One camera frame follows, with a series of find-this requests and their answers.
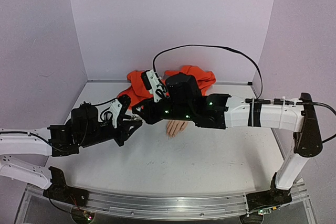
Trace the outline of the clear nail polish bottle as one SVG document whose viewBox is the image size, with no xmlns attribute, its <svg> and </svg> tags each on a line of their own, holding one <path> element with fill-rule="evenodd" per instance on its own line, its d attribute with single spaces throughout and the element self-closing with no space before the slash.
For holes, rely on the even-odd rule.
<svg viewBox="0 0 336 224">
<path fill-rule="evenodd" d="M 134 120 L 134 121 L 142 121 L 142 118 L 138 115 L 132 115 L 131 116 L 131 120 Z"/>
</svg>

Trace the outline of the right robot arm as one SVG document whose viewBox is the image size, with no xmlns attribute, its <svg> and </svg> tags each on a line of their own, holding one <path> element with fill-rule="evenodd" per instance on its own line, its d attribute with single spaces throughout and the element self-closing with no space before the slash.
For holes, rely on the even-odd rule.
<svg viewBox="0 0 336 224">
<path fill-rule="evenodd" d="M 246 195 L 248 214 L 261 214 L 290 203 L 296 178 L 307 161 L 323 149 L 316 111 L 308 93 L 291 100 L 203 95 L 192 75 L 178 73 L 161 81 L 155 71 L 148 70 L 141 73 L 141 79 L 152 98 L 139 102 L 132 111 L 147 124 L 180 120 L 206 129 L 252 127 L 293 133 L 292 149 L 275 172 L 270 188 Z"/>
</svg>

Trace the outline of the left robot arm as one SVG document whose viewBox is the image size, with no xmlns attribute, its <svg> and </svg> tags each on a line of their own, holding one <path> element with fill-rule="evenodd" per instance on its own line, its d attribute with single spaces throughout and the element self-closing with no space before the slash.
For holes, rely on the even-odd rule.
<svg viewBox="0 0 336 224">
<path fill-rule="evenodd" d="M 35 166 L 14 155 L 66 157 L 79 154 L 81 148 L 109 140 L 123 146 L 142 126 L 140 117 L 127 114 L 130 103 L 127 95 L 112 99 L 111 105 L 99 115 L 96 105 L 84 102 L 71 110 L 70 119 L 62 125 L 30 131 L 1 129 L 1 175 L 41 188 L 48 199 L 76 207 L 86 206 L 89 192 L 67 185 L 61 169 Z"/>
</svg>

